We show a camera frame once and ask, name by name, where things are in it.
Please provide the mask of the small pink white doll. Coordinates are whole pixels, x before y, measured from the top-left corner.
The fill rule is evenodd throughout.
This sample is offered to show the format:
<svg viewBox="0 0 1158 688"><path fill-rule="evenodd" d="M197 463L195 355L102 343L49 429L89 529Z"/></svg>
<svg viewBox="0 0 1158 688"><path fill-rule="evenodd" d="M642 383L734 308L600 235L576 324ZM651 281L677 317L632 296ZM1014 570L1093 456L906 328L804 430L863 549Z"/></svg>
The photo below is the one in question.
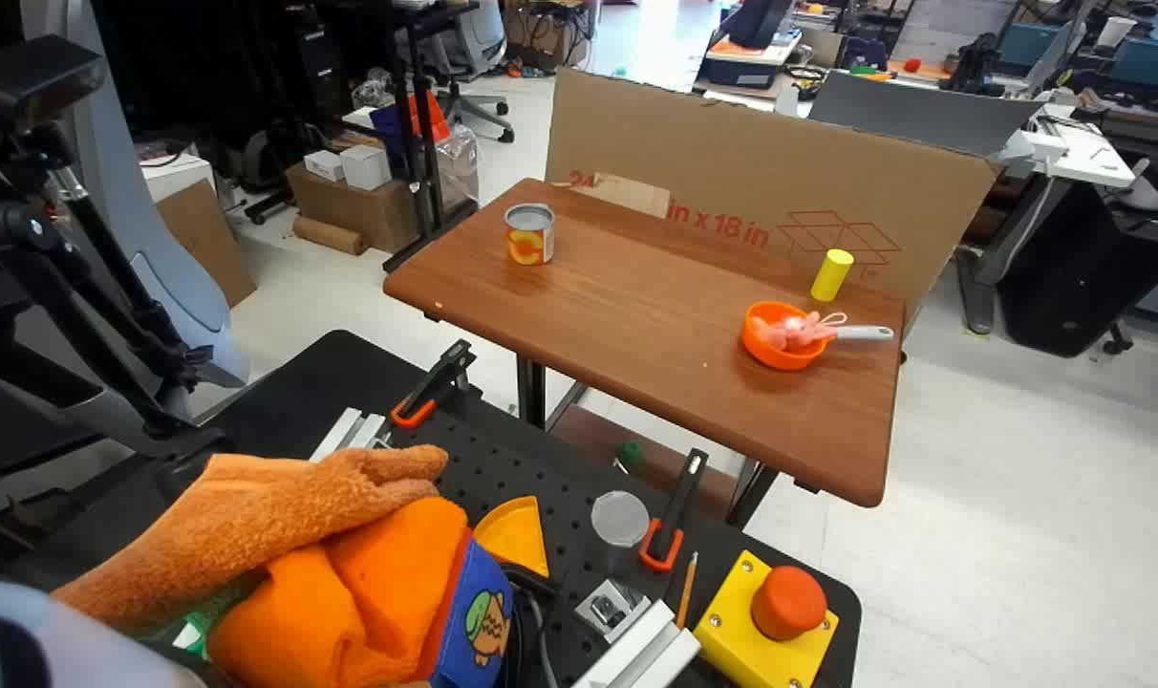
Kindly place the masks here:
<svg viewBox="0 0 1158 688"><path fill-rule="evenodd" d="M833 308L833 312L810 308L810 312L787 317L781 324L781 332L792 347L810 347L818 340L829 340L839 324L846 324L839 308Z"/></svg>

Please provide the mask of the orange toy pan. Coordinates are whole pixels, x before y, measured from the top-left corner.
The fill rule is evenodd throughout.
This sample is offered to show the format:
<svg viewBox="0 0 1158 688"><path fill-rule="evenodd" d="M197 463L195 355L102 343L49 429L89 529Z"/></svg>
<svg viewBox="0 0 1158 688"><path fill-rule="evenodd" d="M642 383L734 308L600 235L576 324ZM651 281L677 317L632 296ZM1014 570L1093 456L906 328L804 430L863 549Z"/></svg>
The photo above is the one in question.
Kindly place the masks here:
<svg viewBox="0 0 1158 688"><path fill-rule="evenodd" d="M872 319L852 319L846 308L846 324L810 347L792 347L781 332L787 317L810 312L792 303L751 303L740 317L736 343L745 347L749 357L770 368L770 371L807 371L814 368L833 343L889 343L895 328L889 324L872 324Z"/></svg>

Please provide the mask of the yellow red tin can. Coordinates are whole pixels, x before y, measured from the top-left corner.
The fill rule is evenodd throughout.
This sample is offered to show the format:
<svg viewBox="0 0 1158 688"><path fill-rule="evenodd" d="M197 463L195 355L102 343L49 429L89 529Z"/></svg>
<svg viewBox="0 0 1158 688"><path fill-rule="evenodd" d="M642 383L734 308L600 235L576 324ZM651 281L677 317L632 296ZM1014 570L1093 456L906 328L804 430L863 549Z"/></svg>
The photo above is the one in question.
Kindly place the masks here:
<svg viewBox="0 0 1158 688"><path fill-rule="evenodd" d="M555 208L546 203L516 203L503 208L503 248L520 266L541 266L555 259Z"/></svg>

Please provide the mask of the black orange clamp left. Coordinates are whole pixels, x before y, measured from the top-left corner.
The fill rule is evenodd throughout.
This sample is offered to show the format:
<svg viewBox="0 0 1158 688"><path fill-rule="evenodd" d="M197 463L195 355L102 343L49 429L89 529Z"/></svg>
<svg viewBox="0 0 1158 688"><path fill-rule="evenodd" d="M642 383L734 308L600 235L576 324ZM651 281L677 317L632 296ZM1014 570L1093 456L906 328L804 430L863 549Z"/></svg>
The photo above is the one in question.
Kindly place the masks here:
<svg viewBox="0 0 1158 688"><path fill-rule="evenodd" d="M466 340L456 340L428 371L423 377L391 410L391 422L400 430L419 429L439 398L446 391L462 391L466 384L466 368L474 361L474 351Z"/></svg>

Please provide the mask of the black orange clamp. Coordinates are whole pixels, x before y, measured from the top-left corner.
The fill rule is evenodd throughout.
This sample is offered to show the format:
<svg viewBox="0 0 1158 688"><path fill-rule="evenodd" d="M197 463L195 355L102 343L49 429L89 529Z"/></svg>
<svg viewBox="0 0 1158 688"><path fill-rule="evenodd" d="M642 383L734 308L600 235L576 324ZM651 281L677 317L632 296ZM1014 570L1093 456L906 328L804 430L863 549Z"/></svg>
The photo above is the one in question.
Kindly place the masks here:
<svg viewBox="0 0 1158 688"><path fill-rule="evenodd" d="M474 351L466 340L456 340L428 371L423 377L391 410L391 422L400 430L419 429L439 398L446 391L462 391L466 384L466 368L474 361Z"/></svg>
<svg viewBox="0 0 1158 688"><path fill-rule="evenodd" d="M638 561L655 574L667 574L684 549L684 513L690 503L690 492L698 487L706 456L698 445L689 450L680 480L672 498L666 500L666 513L651 518Z"/></svg>

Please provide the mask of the grey round disc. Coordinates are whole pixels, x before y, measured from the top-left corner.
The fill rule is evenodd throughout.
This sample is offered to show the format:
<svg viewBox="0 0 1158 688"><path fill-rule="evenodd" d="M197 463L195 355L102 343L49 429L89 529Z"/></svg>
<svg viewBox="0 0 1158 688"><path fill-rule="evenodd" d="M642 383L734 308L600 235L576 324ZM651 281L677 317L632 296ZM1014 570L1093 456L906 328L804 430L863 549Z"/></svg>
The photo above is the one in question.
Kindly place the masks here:
<svg viewBox="0 0 1158 688"><path fill-rule="evenodd" d="M651 526L651 513L634 492L606 487L593 500L587 524L606 545L638 545Z"/></svg>

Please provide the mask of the black orange clamp right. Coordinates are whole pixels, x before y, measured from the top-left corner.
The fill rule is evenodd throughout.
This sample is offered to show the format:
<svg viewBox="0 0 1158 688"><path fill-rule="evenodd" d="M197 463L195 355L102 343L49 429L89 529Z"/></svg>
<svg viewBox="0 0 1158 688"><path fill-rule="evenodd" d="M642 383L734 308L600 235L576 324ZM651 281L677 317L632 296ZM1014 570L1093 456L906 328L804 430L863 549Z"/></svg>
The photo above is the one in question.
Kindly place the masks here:
<svg viewBox="0 0 1158 688"><path fill-rule="evenodd" d="M666 513L651 518L638 561L655 574L667 574L684 549L684 513L690 503L690 492L698 487L706 456L698 445L689 450L680 480L672 498L666 500Z"/></svg>

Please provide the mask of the orange wedge piece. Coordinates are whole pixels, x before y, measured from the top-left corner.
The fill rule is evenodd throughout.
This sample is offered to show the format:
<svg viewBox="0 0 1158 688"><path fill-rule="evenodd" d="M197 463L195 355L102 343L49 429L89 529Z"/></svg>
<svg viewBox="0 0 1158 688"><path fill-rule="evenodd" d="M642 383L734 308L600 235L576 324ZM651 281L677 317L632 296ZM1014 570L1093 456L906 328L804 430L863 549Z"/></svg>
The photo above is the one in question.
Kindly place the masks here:
<svg viewBox="0 0 1158 688"><path fill-rule="evenodd" d="M550 574L541 508L535 498L507 498L474 524L474 537L503 565Z"/></svg>

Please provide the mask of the brown cardboard sheet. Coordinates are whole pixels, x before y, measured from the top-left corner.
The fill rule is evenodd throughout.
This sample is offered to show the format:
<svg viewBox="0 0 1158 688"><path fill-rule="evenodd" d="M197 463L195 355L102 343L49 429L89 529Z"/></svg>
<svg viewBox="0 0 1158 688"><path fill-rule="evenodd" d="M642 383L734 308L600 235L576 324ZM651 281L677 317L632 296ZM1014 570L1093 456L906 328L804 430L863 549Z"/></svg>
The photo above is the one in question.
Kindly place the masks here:
<svg viewBox="0 0 1158 688"><path fill-rule="evenodd" d="M917 312L999 169L655 84L559 73L546 178L666 217L689 248L807 286L829 248Z"/></svg>

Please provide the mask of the yellow cylinder block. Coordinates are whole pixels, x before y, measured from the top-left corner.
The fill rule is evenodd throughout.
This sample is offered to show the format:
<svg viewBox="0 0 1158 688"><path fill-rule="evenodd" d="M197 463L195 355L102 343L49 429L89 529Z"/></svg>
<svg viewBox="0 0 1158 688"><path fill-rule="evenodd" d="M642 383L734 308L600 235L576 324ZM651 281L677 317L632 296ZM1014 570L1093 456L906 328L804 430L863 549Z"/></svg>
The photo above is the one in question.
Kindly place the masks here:
<svg viewBox="0 0 1158 688"><path fill-rule="evenodd" d="M848 248L829 248L810 280L814 303L833 303L852 270L855 254Z"/></svg>

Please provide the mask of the orange plush toy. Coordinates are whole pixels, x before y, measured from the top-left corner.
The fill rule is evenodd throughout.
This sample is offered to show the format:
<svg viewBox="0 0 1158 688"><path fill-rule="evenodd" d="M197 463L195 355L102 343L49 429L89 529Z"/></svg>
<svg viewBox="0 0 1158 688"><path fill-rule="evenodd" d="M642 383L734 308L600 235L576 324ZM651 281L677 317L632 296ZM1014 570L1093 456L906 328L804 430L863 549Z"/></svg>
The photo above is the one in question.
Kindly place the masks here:
<svg viewBox="0 0 1158 688"><path fill-rule="evenodd" d="M241 688L494 688L511 583L446 498L276 557L211 628Z"/></svg>

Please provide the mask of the yellow emergency stop box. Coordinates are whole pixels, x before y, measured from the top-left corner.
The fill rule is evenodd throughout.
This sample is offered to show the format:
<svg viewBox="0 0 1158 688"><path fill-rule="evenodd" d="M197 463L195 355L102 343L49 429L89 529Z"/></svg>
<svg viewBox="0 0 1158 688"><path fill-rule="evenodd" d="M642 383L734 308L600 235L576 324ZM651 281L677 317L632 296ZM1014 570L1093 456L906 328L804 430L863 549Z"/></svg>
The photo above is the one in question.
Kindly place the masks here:
<svg viewBox="0 0 1158 688"><path fill-rule="evenodd" d="M814 688L839 614L804 565L740 549L694 621L698 657L734 688Z"/></svg>

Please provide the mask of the orange fuzzy cloth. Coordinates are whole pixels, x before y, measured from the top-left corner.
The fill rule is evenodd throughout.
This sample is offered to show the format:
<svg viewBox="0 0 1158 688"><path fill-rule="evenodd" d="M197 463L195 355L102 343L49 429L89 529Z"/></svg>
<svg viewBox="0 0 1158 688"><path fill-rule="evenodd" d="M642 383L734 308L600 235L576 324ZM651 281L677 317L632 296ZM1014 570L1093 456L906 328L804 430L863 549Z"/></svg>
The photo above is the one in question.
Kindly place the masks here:
<svg viewBox="0 0 1158 688"><path fill-rule="evenodd" d="M344 445L317 463L211 456L135 543L62 583L56 598L130 635L156 629L279 554L430 498L444 470L435 443Z"/></svg>

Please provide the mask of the aluminium extrusion rail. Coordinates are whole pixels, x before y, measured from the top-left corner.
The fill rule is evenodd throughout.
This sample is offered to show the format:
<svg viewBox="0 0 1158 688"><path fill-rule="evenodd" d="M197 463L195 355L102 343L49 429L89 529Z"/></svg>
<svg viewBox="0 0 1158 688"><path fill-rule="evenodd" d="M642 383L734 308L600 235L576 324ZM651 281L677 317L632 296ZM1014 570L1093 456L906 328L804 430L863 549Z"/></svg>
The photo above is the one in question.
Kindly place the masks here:
<svg viewBox="0 0 1158 688"><path fill-rule="evenodd" d="M572 688L667 688L698 652L698 639L655 598Z"/></svg>

